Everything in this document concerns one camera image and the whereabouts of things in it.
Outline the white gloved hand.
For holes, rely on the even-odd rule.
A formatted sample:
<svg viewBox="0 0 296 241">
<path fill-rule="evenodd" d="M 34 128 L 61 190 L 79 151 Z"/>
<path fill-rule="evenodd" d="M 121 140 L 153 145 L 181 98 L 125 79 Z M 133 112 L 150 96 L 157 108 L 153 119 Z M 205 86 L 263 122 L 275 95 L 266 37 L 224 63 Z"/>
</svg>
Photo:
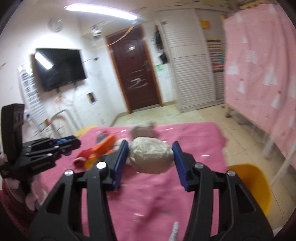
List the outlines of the white gloved hand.
<svg viewBox="0 0 296 241">
<path fill-rule="evenodd" d="M 179 241 L 178 234 L 179 234 L 179 223 L 175 221 L 173 223 L 169 241 Z"/>
</svg>

